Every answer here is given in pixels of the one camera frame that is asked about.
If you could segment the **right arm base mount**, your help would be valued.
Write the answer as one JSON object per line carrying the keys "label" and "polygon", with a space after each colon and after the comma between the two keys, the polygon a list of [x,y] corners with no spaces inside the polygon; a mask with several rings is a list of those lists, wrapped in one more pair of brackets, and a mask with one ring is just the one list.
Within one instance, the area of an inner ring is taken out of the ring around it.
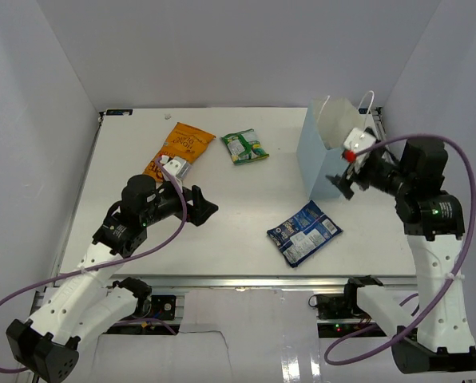
{"label": "right arm base mount", "polygon": [[364,315],[361,309],[350,306],[343,294],[313,294],[307,303],[317,311],[320,320],[360,318]]}

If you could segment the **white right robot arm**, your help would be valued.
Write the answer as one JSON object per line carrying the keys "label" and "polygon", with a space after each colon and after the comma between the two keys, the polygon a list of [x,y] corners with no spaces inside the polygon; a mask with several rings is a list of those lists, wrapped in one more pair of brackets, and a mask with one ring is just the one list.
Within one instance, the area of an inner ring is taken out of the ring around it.
{"label": "white right robot arm", "polygon": [[466,316],[461,272],[474,234],[476,214],[464,213],[457,197],[442,187],[448,149],[455,142],[434,134],[409,134],[397,163],[383,154],[386,141],[368,133],[343,142],[346,171],[331,182],[350,199],[352,186],[374,188],[395,200],[395,211],[414,260],[418,312],[408,314],[375,277],[350,279],[343,308],[353,318],[367,314],[387,336],[404,374],[476,371],[476,342]]}

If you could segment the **green snack bag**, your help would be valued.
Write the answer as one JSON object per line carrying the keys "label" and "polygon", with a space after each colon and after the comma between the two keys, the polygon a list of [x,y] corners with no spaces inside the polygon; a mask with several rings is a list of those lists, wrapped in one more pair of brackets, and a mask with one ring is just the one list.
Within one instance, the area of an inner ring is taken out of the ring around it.
{"label": "green snack bag", "polygon": [[226,146],[234,165],[249,164],[269,157],[253,128],[229,133],[220,139]]}

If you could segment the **blue cookie bag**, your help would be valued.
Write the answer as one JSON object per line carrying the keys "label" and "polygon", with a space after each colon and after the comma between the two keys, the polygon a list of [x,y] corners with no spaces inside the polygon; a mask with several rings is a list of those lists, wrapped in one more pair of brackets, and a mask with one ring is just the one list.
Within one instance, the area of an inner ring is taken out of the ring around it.
{"label": "blue cookie bag", "polygon": [[298,267],[342,233],[343,229],[313,200],[277,227],[267,230],[268,237],[291,268]]}

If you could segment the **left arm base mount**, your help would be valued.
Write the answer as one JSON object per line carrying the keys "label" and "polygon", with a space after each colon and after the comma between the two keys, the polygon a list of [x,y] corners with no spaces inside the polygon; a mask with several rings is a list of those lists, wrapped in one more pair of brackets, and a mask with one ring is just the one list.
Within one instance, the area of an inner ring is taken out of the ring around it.
{"label": "left arm base mount", "polygon": [[147,298],[119,294],[111,301],[110,317],[118,322],[153,319],[173,320],[176,316],[177,297],[171,294],[151,294]]}

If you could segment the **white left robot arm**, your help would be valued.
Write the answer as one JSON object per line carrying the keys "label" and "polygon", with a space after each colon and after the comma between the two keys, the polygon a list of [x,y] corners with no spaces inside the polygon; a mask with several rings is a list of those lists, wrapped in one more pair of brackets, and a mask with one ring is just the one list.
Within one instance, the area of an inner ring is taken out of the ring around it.
{"label": "white left robot arm", "polygon": [[197,186],[176,181],[157,185],[146,175],[131,177],[107,212],[76,270],[25,321],[13,320],[6,337],[16,361],[46,382],[63,382],[82,347],[123,318],[143,318],[151,288],[136,278],[111,277],[146,240],[147,229],[171,216],[198,227],[216,213]]}

